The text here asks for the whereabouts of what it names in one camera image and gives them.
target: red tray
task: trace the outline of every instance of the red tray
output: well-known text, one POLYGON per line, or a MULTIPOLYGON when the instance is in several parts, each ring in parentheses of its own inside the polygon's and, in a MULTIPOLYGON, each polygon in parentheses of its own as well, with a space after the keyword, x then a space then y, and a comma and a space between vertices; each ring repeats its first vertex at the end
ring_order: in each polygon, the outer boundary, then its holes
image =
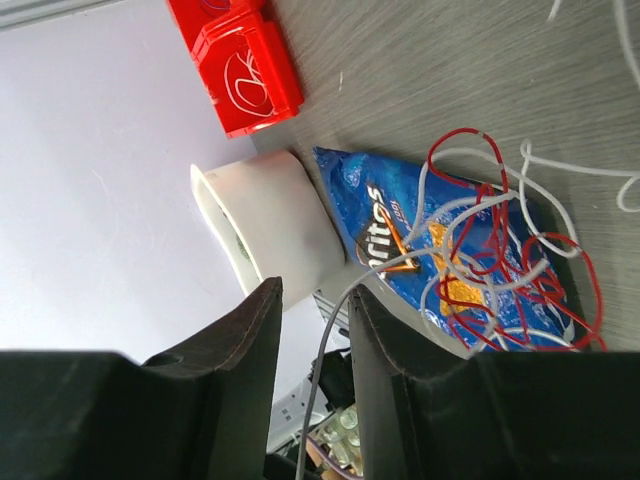
POLYGON ((295 116, 303 102, 265 0, 168 0, 228 137, 295 116))

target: gray table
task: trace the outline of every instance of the gray table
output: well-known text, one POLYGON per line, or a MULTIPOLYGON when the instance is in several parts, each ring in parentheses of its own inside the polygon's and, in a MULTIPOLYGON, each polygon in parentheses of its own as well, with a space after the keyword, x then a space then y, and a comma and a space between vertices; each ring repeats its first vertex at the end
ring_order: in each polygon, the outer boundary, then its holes
MULTIPOLYGON (((313 145, 422 162, 440 135, 461 126, 490 133, 512 166, 521 165, 519 145, 529 137, 534 153, 546 158, 640 170, 640 92, 622 56, 611 2, 566 0, 547 23, 552 3, 277 0, 306 103, 295 119, 254 135, 255 144, 259 151, 295 152, 325 200, 313 145)), ((640 5, 628 3, 640 54, 640 5)), ((471 159, 447 168, 497 178, 471 159)), ((531 176, 567 206, 595 262, 606 301, 605 340, 612 349, 637 349, 640 214, 618 211, 622 181, 542 167, 531 176)), ((640 193, 628 200, 640 204, 640 193)), ((586 269, 579 261, 571 266, 589 315, 586 269)), ((358 271, 348 267, 325 292, 336 296, 358 271)), ((462 353, 377 282, 372 286, 409 325, 462 353)))

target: snack bag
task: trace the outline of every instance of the snack bag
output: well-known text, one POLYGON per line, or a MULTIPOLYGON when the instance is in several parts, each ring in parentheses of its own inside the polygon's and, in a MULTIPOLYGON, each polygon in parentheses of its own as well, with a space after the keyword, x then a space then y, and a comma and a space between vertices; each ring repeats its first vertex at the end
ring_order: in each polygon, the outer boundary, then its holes
MULTIPOLYGON (((402 239, 411 231, 416 216, 421 167, 379 155, 346 153, 318 147, 314 149, 314 154, 350 258, 370 269, 401 255, 402 239)), ((426 219, 437 208, 451 200, 475 195, 476 191, 472 188, 460 187, 428 174, 423 218, 426 219)), ((434 219, 429 223, 428 229, 411 242, 410 249, 441 246, 448 225, 467 208, 469 207, 456 208, 434 219)), ((509 243, 505 259, 522 271, 522 245, 531 235, 522 217, 519 202, 509 202, 508 219, 509 243)), ((456 227, 454 238, 459 237, 465 223, 456 227)), ((470 256, 486 252, 485 242, 492 229, 493 218, 491 209, 488 208, 475 217, 460 251, 470 256)), ((534 247, 532 251, 533 263, 544 256, 538 247, 534 247)), ((459 258, 454 257, 453 261, 454 264, 460 263, 459 258)), ((495 259, 480 258, 478 262, 484 268, 489 268, 495 259)), ((378 276, 406 302, 419 310, 420 297, 425 286, 433 276, 442 278, 445 267, 444 260, 438 255, 425 255, 389 268, 378 276)), ((499 271, 490 275, 495 285, 507 283, 499 271)), ((517 278, 519 276, 512 273, 512 281, 517 278)), ((460 281, 449 283, 448 288, 451 299, 492 307, 489 294, 479 288, 460 281)), ((492 308, 494 311, 497 310, 498 324, 513 337, 524 341, 524 318, 529 332, 529 343, 534 348, 564 346, 566 343, 562 343, 563 340, 573 340, 572 320, 553 305, 533 301, 514 291, 501 291, 496 295, 498 306, 492 308)), ((425 306, 423 314, 429 321, 447 334, 463 339, 468 346, 473 346, 479 339, 458 322, 451 321, 454 313, 477 319, 474 323, 476 331, 484 332, 487 322, 485 313, 478 308, 449 304, 438 297, 435 288, 428 293, 425 306)), ((524 349, 522 345, 504 337, 502 342, 508 350, 524 349)))

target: white container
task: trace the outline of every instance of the white container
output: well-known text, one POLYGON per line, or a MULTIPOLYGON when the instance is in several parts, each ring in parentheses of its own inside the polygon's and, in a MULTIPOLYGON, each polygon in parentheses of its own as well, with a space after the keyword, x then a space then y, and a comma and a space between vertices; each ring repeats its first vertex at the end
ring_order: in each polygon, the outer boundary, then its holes
POLYGON ((280 276, 284 310, 345 264, 340 239, 298 159, 280 151, 217 168, 191 166, 200 211, 245 295, 280 276))

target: white wall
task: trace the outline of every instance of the white wall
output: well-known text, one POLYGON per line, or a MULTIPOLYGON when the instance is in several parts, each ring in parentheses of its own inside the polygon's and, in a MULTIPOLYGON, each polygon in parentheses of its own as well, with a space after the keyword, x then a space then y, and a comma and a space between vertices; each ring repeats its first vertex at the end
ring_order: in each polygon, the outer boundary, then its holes
MULTIPOLYGON (((0 348, 142 361, 235 307, 240 287, 190 192, 229 141, 164 2, 128 0, 0 34, 0 348)), ((276 397, 322 321, 284 320, 276 397)))

